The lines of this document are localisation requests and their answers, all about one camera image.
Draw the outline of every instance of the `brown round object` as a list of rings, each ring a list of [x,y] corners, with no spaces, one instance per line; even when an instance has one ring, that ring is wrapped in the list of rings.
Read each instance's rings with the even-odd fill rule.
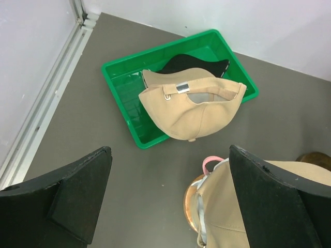
[[[203,177],[204,177],[203,174],[198,176],[195,180],[193,180],[192,183],[202,179]],[[190,227],[194,231],[198,232],[198,230],[196,229],[196,227],[193,224],[193,218],[192,218],[191,208],[190,208],[191,197],[197,191],[197,186],[191,186],[192,183],[190,183],[190,186],[186,189],[185,194],[184,194],[184,200],[183,200],[184,214],[185,214],[185,218],[186,218],[188,224],[190,225]]]

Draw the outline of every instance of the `gray floor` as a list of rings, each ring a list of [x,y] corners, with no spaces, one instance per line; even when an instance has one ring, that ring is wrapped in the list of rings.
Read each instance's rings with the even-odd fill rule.
[[[101,74],[102,64],[180,38],[102,14],[26,176],[34,178],[110,146],[113,166],[89,247],[195,247],[183,193],[206,156],[237,144],[269,160],[331,152],[331,83],[238,55],[260,89],[220,132],[193,143],[139,149]]]

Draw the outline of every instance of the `white panel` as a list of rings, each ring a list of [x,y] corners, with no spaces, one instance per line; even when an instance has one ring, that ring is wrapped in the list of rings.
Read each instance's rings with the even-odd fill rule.
[[[0,165],[74,24],[69,0],[0,1]]]
[[[215,28],[235,52],[331,80],[330,0],[84,0],[105,12],[188,36]]]

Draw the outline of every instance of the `green bin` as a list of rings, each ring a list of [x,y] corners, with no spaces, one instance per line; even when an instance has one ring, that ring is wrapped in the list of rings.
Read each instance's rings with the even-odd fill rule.
[[[163,142],[169,137],[155,126],[138,98],[145,89],[141,71],[158,71],[177,54],[189,54],[205,61],[228,59],[230,66],[223,77],[247,86],[243,102],[259,94],[244,67],[215,29],[105,63],[101,68],[103,76],[136,145],[142,149]]]

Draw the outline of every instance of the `pink handle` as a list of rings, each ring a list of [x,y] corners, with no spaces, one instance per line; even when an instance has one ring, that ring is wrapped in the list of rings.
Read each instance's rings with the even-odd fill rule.
[[[211,161],[223,161],[223,158],[217,157],[217,156],[209,156],[207,158],[204,159],[204,161],[202,162],[202,171],[204,175],[208,175],[210,174],[210,172],[207,170],[206,168],[206,164],[211,162]]]

